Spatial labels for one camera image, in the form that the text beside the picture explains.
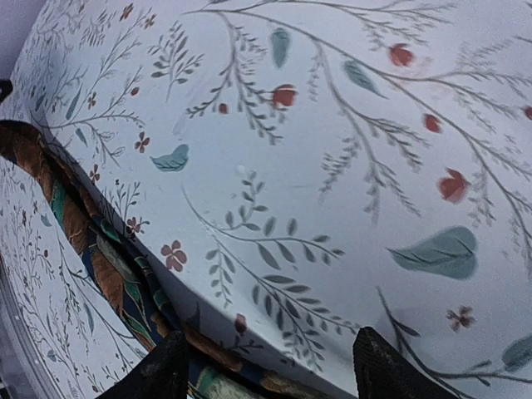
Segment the brown green patterned tie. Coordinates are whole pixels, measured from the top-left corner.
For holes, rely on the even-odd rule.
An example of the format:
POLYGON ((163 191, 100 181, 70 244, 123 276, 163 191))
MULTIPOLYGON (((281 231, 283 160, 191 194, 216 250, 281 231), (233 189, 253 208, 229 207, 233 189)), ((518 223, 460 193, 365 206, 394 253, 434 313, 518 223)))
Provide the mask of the brown green patterned tie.
POLYGON ((101 214, 76 173, 23 121, 1 122, 1 156, 41 187, 54 217, 118 318, 148 353, 173 331, 185 334, 187 396, 194 398, 322 398, 323 393, 247 363, 182 323, 145 257, 101 214))

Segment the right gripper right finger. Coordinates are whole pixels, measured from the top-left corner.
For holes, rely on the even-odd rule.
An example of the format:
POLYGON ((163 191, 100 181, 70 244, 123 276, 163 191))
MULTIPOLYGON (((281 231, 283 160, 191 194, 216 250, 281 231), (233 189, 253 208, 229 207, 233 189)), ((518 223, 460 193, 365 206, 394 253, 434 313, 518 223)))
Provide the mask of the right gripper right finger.
POLYGON ((374 328, 358 331, 352 347, 360 399, 449 399, 453 395, 417 371, 374 328))

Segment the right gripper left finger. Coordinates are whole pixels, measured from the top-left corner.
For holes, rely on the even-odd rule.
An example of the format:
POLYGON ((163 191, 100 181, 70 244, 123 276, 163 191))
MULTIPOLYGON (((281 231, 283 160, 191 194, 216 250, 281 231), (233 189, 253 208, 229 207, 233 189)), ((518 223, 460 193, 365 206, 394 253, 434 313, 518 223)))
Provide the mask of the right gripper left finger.
POLYGON ((173 331, 100 399, 185 399, 190 355, 183 332, 173 331))

